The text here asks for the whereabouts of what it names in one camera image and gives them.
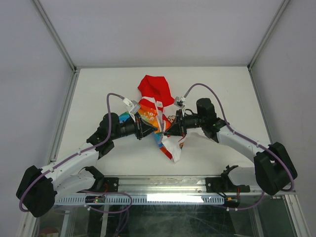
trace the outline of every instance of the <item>wire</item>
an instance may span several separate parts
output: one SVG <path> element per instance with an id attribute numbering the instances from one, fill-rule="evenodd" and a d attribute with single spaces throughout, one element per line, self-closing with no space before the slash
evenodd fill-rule
<path id="1" fill-rule="evenodd" d="M 215 192 L 215 193 L 217 193 L 219 196 L 221 196 L 222 198 L 227 198 L 227 195 L 225 194 L 225 193 L 222 193 L 222 194 L 220 194 L 220 193 L 218 193 L 218 192 Z"/>
<path id="2" fill-rule="evenodd" d="M 97 148 L 97 147 L 103 145 L 103 144 L 106 143 L 106 142 L 108 141 L 108 139 L 110 138 L 110 136 L 111 136 L 111 128 L 112 128 L 112 120 L 111 120 L 111 110 L 110 110 L 109 97 L 110 97 L 111 95 L 116 96 L 116 97 L 119 97 L 119 98 L 122 99 L 122 100 L 124 99 L 123 96 L 118 95 L 118 94 L 115 94 L 115 93 L 109 93 L 109 94 L 107 95 L 107 107 L 108 107 L 108 115 L 109 115 L 109 131 L 108 131 L 108 135 L 107 135 L 106 139 L 105 139 L 104 141 L 100 142 L 100 143 L 97 144 L 97 145 L 94 145 L 94 146 L 88 147 L 88 148 L 86 148 L 86 149 L 83 149 L 83 150 L 81 151 L 81 153 L 90 151 L 90 150 L 92 150 L 92 149 L 94 149 L 94 148 Z M 72 155 L 69 156 L 68 158 L 64 159 L 62 162 L 60 162 L 60 163 L 58 163 L 57 165 L 53 166 L 53 169 L 56 169 L 56 168 L 60 167 L 61 165 L 63 165 L 63 164 L 66 163 L 67 161 L 69 161 L 70 159 L 76 157 L 77 155 L 78 155 L 78 153 L 72 154 Z M 30 189 L 31 189 L 42 177 L 44 177 L 46 174 L 48 174 L 48 173 L 50 173 L 50 172 L 51 172 L 50 170 L 47 170 L 47 171 L 45 171 L 44 173 L 42 173 L 42 174 L 41 174 L 39 177 L 37 177 L 37 178 L 27 187 L 27 189 L 24 191 L 24 193 L 23 193 L 22 196 L 21 196 L 20 202 L 19 202 L 19 208 L 20 208 L 21 211 L 23 211 L 23 212 L 29 212 L 29 210 L 23 208 L 23 200 L 24 200 L 26 194 L 30 191 Z"/>
<path id="3" fill-rule="evenodd" d="M 241 133 L 236 132 L 236 131 L 233 130 L 233 128 L 230 126 L 229 122 L 228 122 L 227 119 L 226 119 L 225 112 L 224 112 L 224 108 L 223 108 L 223 105 L 222 105 L 221 101 L 219 100 L 219 98 L 218 98 L 218 96 L 216 95 L 216 93 L 215 93 L 209 86 L 207 86 L 207 85 L 205 85 L 205 84 L 203 84 L 203 83 L 195 83 L 195 84 L 193 84 L 193 85 L 188 89 L 188 91 L 185 93 L 184 98 L 187 98 L 187 96 L 188 96 L 188 94 L 190 93 L 190 91 L 191 91 L 195 86 L 197 86 L 197 85 L 201 85 L 201 86 L 206 87 L 206 88 L 207 88 L 210 92 L 212 92 L 212 94 L 215 96 L 215 98 L 216 98 L 216 100 L 217 100 L 217 102 L 218 102 L 218 104 L 219 104 L 219 107 L 221 108 L 221 111 L 222 111 L 222 115 L 223 115 L 223 119 L 224 119 L 224 121 L 225 121 L 225 124 L 226 124 L 227 128 L 228 128 L 233 134 L 235 134 L 235 135 L 237 135 L 237 136 L 239 136 L 239 137 L 245 139 L 246 141 L 248 141 L 248 142 L 250 142 L 250 143 L 252 143 L 252 144 L 254 144 L 254 145 L 260 147 L 261 149 L 263 149 L 264 151 L 266 151 L 266 152 L 268 152 L 270 155 L 272 155 L 272 156 L 281 164 L 281 166 L 282 166 L 282 167 L 284 168 L 284 170 L 286 171 L 286 173 L 287 173 L 287 175 L 288 175 L 288 177 L 289 177 L 289 179 L 290 179 L 290 183 L 291 183 L 291 187 L 290 187 L 289 189 L 282 189 L 282 191 L 286 191 L 286 192 L 292 191 L 292 190 L 294 189 L 294 179 L 293 179 L 293 177 L 292 177 L 292 175 L 291 175 L 290 170 L 286 167 L 286 165 L 284 164 L 284 162 L 283 162 L 276 154 L 274 154 L 272 151 L 270 151 L 268 148 L 266 148 L 266 147 L 264 147 L 264 146 L 258 144 L 256 141 L 252 140 L 251 138 L 249 138 L 249 137 L 247 137 L 247 136 L 245 136 L 245 135 L 242 135 Z M 249 206 L 249 207 L 239 208 L 238 210 L 247 210 L 247 209 L 250 209 L 250 208 L 255 207 L 256 205 L 258 205 L 258 204 L 263 200 L 264 194 L 265 194 L 265 193 L 262 192 L 262 195 L 261 195 L 261 197 L 260 197 L 260 199 L 258 200 L 257 203 L 255 203 L 255 204 L 253 204 L 253 205 L 251 205 L 251 206 Z"/>
<path id="4" fill-rule="evenodd" d="M 129 219 L 129 210 L 125 211 L 125 214 L 124 214 L 123 218 L 122 218 L 122 213 L 119 215 L 118 226 L 116 228 L 116 231 L 115 231 L 113 237 L 117 237 L 119 235 L 119 233 L 124 230 L 125 226 L 128 223 L 128 219 Z"/>
<path id="5" fill-rule="evenodd" d="M 127 196 L 129 199 L 130 199 L 130 203 L 129 205 L 124 208 L 123 210 L 121 211 L 102 211 L 102 210 L 99 210 L 99 209 L 96 209 L 92 206 L 89 206 L 89 208 L 91 208 L 91 210 L 94 210 L 94 211 L 97 211 L 97 212 L 101 212 L 101 213 L 106 213 L 106 214 L 119 214 L 119 213 L 122 213 L 122 212 L 125 212 L 126 210 L 128 210 L 132 204 L 133 204 L 133 198 L 131 197 L 131 195 L 129 194 L 126 194 L 126 193 L 123 193 L 123 192 L 113 192 L 113 193 L 98 193 L 98 192 L 92 192 L 92 191 L 89 191 L 89 190 L 82 190 L 81 192 L 83 193 L 87 193 L 87 194 L 114 194 L 114 195 L 124 195 L 124 196 Z"/>
<path id="6" fill-rule="evenodd" d="M 239 199 L 239 196 L 240 196 L 240 188 L 237 187 L 237 199 Z"/>
<path id="7" fill-rule="evenodd" d="M 107 189 L 104 191 L 105 193 L 108 191 L 108 188 L 109 188 L 109 186 L 108 186 L 108 184 L 105 184 L 104 185 L 105 187 L 107 187 Z M 97 199 L 99 199 L 99 198 L 102 198 L 102 197 L 104 197 L 105 196 L 105 194 L 103 194 L 103 195 L 101 195 L 101 196 L 98 196 L 98 197 L 96 197 L 96 198 L 91 198 L 91 199 L 87 199 L 86 201 L 94 201 L 94 200 L 97 200 Z"/>

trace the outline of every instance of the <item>red fabric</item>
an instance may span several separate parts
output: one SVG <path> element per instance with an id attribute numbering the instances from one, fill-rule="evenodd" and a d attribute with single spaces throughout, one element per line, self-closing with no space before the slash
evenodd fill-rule
<path id="1" fill-rule="evenodd" d="M 171 96 L 169 85 L 164 77 L 153 77 L 146 75 L 140 82 L 138 89 L 142 96 L 153 97 L 156 101 L 161 101 L 163 106 L 173 104 L 174 99 Z M 150 108 L 156 108 L 154 103 L 141 99 L 140 104 L 146 105 Z"/>

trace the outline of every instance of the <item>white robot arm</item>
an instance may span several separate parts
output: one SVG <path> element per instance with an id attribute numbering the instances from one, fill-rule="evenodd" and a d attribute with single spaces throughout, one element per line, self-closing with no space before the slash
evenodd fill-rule
<path id="1" fill-rule="evenodd" d="M 56 201 L 70 194 L 81 190 L 102 192 L 104 175 L 95 165 L 98 159 L 113 149 L 113 140 L 131 134 L 141 140 L 156 129 L 143 121 L 138 113 L 123 123 L 119 122 L 117 114 L 106 114 L 97 131 L 73 155 L 40 169 L 34 165 L 29 167 L 16 196 L 34 217 L 40 217 L 49 211 Z"/>
<path id="2" fill-rule="evenodd" d="M 253 167 L 227 166 L 222 177 L 228 177 L 229 185 L 258 186 L 270 195 L 276 194 L 297 177 L 294 165 L 281 143 L 268 144 L 237 132 L 230 124 L 218 118 L 209 98 L 197 100 L 197 114 L 183 113 L 183 100 L 175 104 L 181 109 L 165 135 L 185 136 L 187 129 L 201 127 L 207 138 L 227 145 L 254 163 Z"/>

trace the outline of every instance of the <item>purple cable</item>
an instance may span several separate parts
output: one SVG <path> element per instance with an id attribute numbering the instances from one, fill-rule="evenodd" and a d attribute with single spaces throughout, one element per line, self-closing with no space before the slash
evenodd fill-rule
<path id="1" fill-rule="evenodd" d="M 254 140 L 250 139 L 249 137 L 246 137 L 246 136 L 244 136 L 244 135 L 240 134 L 239 132 L 236 132 L 236 131 L 234 131 L 234 130 L 232 129 L 232 127 L 230 126 L 229 122 L 228 122 L 227 119 L 226 119 L 226 116 L 225 116 L 225 113 L 224 113 L 224 108 L 223 108 L 223 105 L 222 105 L 221 101 L 219 100 L 219 98 L 218 98 L 218 96 L 216 95 L 216 93 L 215 93 L 209 86 L 207 86 L 207 85 L 205 85 L 205 84 L 203 84 L 203 83 L 195 83 L 195 84 L 193 84 L 193 85 L 189 88 L 189 90 L 185 93 L 184 98 L 187 98 L 188 94 L 189 94 L 190 91 L 193 89 L 193 87 L 195 87 L 195 86 L 197 86 L 197 85 L 201 85 L 201 86 L 206 87 L 206 88 L 207 88 L 210 92 L 212 92 L 212 94 L 215 96 L 215 98 L 216 98 L 216 100 L 217 100 L 217 102 L 218 102 L 218 104 L 219 104 L 219 106 L 220 106 L 220 108 L 221 108 L 221 111 L 222 111 L 222 114 L 223 114 L 223 118 L 224 118 L 225 124 L 226 124 L 227 128 L 228 128 L 231 132 L 233 132 L 235 135 L 237 135 L 237 136 L 239 136 L 239 137 L 241 137 L 241 138 L 247 140 L 248 142 L 250 142 L 250 143 L 252 143 L 252 144 L 254 144 L 254 145 L 260 147 L 260 148 L 263 149 L 264 151 L 268 152 L 270 155 L 272 155 L 272 156 L 281 164 L 281 166 L 282 166 L 282 167 L 284 168 L 284 170 L 286 171 L 286 173 L 287 173 L 287 175 L 288 175 L 288 177 L 289 177 L 289 179 L 290 179 L 290 183 L 291 183 L 291 187 L 290 187 L 289 189 L 282 189 L 282 191 L 286 191 L 286 192 L 292 191 L 292 190 L 294 189 L 294 180 L 293 180 L 293 177 L 292 177 L 292 175 L 291 175 L 291 172 L 290 172 L 289 169 L 286 167 L 286 165 L 283 163 L 283 161 L 282 161 L 276 154 L 274 154 L 272 151 L 270 151 L 268 148 L 266 148 L 266 147 L 264 147 L 264 146 L 262 146 L 262 145 L 260 145 L 260 144 L 257 144 L 256 141 L 254 141 Z M 264 197 L 264 192 L 262 193 L 262 195 L 261 195 L 260 199 L 258 200 L 258 202 L 256 202 L 254 205 L 249 206 L 249 207 L 245 207 L 245 208 L 240 208 L 239 210 L 247 210 L 247 209 L 253 208 L 254 206 L 258 205 L 258 204 L 262 201 L 263 197 Z"/>
<path id="2" fill-rule="evenodd" d="M 109 101 L 110 95 L 117 96 L 117 97 L 119 97 L 119 98 L 122 99 L 122 100 L 124 99 L 123 96 L 118 95 L 118 94 L 115 94 L 115 93 L 109 93 L 109 94 L 107 95 L 107 107 L 108 107 L 108 115 L 109 115 L 109 132 L 108 132 L 108 135 L 107 135 L 106 139 L 105 139 L 103 142 L 100 142 L 99 144 L 97 144 L 97 145 L 95 145 L 95 146 L 88 147 L 88 148 L 86 148 L 86 149 L 81 150 L 81 154 L 82 154 L 83 152 L 90 151 L 90 150 L 92 150 L 92 149 L 94 149 L 94 148 L 96 148 L 96 147 L 99 147 L 99 146 L 103 145 L 104 143 L 106 143 L 106 142 L 108 141 L 108 139 L 109 139 L 110 136 L 111 136 L 112 120 L 111 120 L 111 110 L 110 110 L 110 101 Z M 60 167 L 61 165 L 63 165 L 63 164 L 66 163 L 67 161 L 69 161 L 70 159 L 76 157 L 77 155 L 78 155 L 78 153 L 75 153 L 75 154 L 69 156 L 68 158 L 64 159 L 62 162 L 60 162 L 60 163 L 58 163 L 57 165 L 55 165 L 55 166 L 53 167 L 53 169 L 56 169 L 56 168 Z M 50 172 L 50 170 L 48 170 L 48 171 L 44 172 L 43 174 L 41 174 L 39 177 L 37 177 L 37 178 L 27 187 L 27 189 L 25 190 L 25 192 L 22 194 L 21 199 L 20 199 L 20 202 L 19 202 L 19 208 L 20 208 L 21 211 L 23 211 L 23 212 L 29 212 L 29 210 L 23 208 L 23 200 L 24 200 L 26 194 L 27 194 L 27 193 L 30 191 L 30 189 L 38 182 L 38 180 L 40 180 L 42 177 L 44 177 L 44 176 L 45 176 L 46 174 L 48 174 L 49 172 Z"/>
<path id="3" fill-rule="evenodd" d="M 131 197 L 131 195 L 129 194 L 126 194 L 126 193 L 123 193 L 123 192 L 114 192 L 114 193 L 98 193 L 98 192 L 92 192 L 92 191 L 88 191 L 88 190 L 82 190 L 81 192 L 84 192 L 84 193 L 87 193 L 87 194 L 115 194 L 115 195 L 124 195 L 124 196 L 128 196 L 128 198 L 130 199 L 130 204 L 124 208 L 123 210 L 121 211 L 102 211 L 102 210 L 98 210 L 92 206 L 89 206 L 92 210 L 94 211 L 97 211 L 97 212 L 101 212 L 101 213 L 106 213 L 106 214 L 119 214 L 119 213 L 122 213 L 122 212 L 125 212 L 126 210 L 128 210 L 132 204 L 133 204 L 133 198 Z"/>
<path id="4" fill-rule="evenodd" d="M 126 210 L 123 219 L 125 219 L 125 217 L 126 217 L 125 223 L 124 223 L 123 227 L 122 227 L 121 229 L 119 229 L 117 233 L 115 233 L 116 236 L 118 236 L 119 233 L 121 233 L 121 232 L 124 230 L 125 226 L 126 226 L 127 223 L 128 223 L 128 219 L 129 219 L 129 211 L 128 211 L 128 210 Z"/>
<path id="5" fill-rule="evenodd" d="M 251 209 L 251 208 L 253 208 L 253 207 L 259 205 L 259 204 L 262 202 L 264 196 L 265 196 L 265 192 L 262 192 L 262 193 L 261 193 L 261 196 L 260 196 L 260 198 L 259 198 L 259 200 L 258 200 L 255 204 L 253 204 L 253 205 L 251 205 L 251 206 L 248 206 L 248 207 L 237 208 L 237 210 L 238 210 L 238 211 L 249 210 L 249 209 Z M 223 208 L 223 209 L 227 209 L 227 207 L 225 207 L 225 206 L 217 206 L 217 205 L 216 205 L 216 207 L 220 207 L 220 208 Z M 235 208 L 232 208 L 232 207 L 228 207 L 228 209 L 229 209 L 229 210 L 235 210 Z"/>
<path id="6" fill-rule="evenodd" d="M 119 221 L 118 221 L 118 226 L 117 226 L 117 228 L 115 229 L 115 232 L 114 232 L 113 237 L 115 237 L 115 236 L 118 235 L 119 228 L 120 228 L 120 226 L 121 226 L 121 224 L 122 224 L 122 222 L 123 222 L 122 213 L 119 214 L 119 218 L 118 218 L 118 219 L 119 219 Z"/>

